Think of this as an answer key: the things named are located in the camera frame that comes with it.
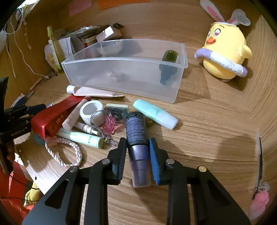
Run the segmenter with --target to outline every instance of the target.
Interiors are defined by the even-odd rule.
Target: dark green bottle in bin
[[[177,52],[173,50],[166,51],[162,59],[162,61],[171,62],[171,63],[176,63],[178,60],[179,60],[179,55]],[[160,83],[162,85],[166,85],[166,82],[169,80],[169,78],[175,73],[177,73],[177,67],[160,64],[160,71],[161,71]]]

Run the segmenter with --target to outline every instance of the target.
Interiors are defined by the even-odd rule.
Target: pink sticky note
[[[91,0],[73,0],[68,4],[69,16],[82,12],[92,6]]]

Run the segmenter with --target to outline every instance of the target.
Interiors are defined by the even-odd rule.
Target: silver screw
[[[74,173],[74,172],[77,171],[77,169],[78,169],[78,167],[73,166],[73,167],[70,167],[70,168],[69,168],[69,171],[72,172],[72,173]]]
[[[109,164],[110,160],[108,158],[105,158],[105,159],[102,160],[102,163],[103,164]]]
[[[166,163],[167,163],[167,164],[173,164],[173,163],[175,163],[175,161],[174,161],[174,159],[172,159],[172,158],[168,158],[168,159],[166,160]]]
[[[199,170],[200,172],[206,172],[206,171],[207,171],[207,168],[204,167],[204,166],[200,166],[200,167],[198,168],[198,170]]]

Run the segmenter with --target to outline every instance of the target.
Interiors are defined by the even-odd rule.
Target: transparent plastic bin
[[[162,61],[167,50],[178,53],[176,63]],[[134,94],[173,103],[188,62],[182,43],[151,39],[121,39],[88,46],[63,61],[62,66],[72,85]],[[161,71],[167,74],[168,80],[165,84],[160,82]]]

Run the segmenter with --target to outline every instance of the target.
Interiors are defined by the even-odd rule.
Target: white round tape
[[[86,124],[100,126],[105,123],[106,116],[103,111],[95,112],[101,110],[104,110],[103,104],[98,100],[92,100],[82,106],[80,116]]]

